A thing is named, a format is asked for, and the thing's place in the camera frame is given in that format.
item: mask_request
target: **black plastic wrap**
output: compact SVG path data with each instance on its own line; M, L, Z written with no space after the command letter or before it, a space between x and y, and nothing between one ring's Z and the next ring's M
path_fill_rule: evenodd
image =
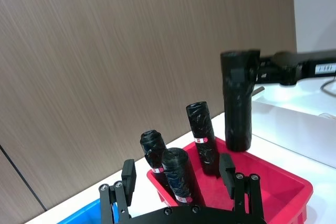
M165 150L162 165L179 206L205 205L193 166L185 150L180 148Z
M257 77L260 50L220 55L223 74L226 147L243 152L251 146L251 94Z
M156 130L146 131L141 134L140 144L154 177L173 196L162 166L162 154L167 148L161 134Z
M188 105L186 111L203 172L219 177L219 153L208 105L206 102L196 102Z

